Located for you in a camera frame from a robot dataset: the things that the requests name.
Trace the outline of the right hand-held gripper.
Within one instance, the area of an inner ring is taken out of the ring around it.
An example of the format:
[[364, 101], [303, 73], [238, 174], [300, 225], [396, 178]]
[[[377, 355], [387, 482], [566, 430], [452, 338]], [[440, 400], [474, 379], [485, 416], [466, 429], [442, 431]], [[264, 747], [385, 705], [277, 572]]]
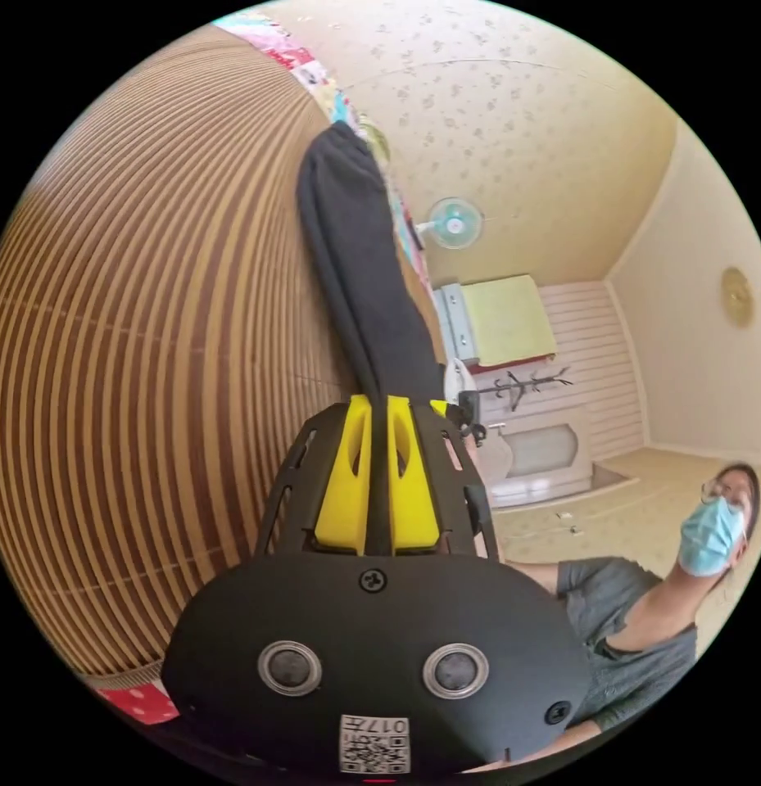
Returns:
[[480, 394], [475, 390], [459, 391], [455, 401], [430, 400], [432, 410], [443, 418], [447, 418], [466, 440], [472, 437], [476, 444], [482, 444], [487, 436], [487, 429], [481, 423]]

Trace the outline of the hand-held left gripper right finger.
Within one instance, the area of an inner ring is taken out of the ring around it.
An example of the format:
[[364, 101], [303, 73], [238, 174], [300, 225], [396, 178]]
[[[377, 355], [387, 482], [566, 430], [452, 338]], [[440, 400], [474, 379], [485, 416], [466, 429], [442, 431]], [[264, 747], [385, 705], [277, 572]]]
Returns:
[[393, 553], [433, 550], [440, 537], [410, 401], [387, 399], [388, 496]]

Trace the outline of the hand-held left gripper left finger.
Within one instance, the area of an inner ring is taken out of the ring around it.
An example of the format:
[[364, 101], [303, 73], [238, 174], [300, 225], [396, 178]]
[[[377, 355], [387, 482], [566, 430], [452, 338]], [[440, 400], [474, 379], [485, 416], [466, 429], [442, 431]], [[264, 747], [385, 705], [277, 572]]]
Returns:
[[365, 553], [371, 463], [372, 407], [366, 396], [353, 395], [314, 529], [319, 547]]

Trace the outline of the person's right hand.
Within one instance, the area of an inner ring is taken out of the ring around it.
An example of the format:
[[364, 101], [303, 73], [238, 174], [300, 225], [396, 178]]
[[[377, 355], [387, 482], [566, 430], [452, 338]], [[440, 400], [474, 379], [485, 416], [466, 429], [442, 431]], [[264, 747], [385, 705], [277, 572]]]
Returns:
[[488, 489], [508, 479], [514, 461], [513, 452], [497, 431], [489, 431], [483, 440], [477, 440], [473, 435], [466, 436], [464, 447]]

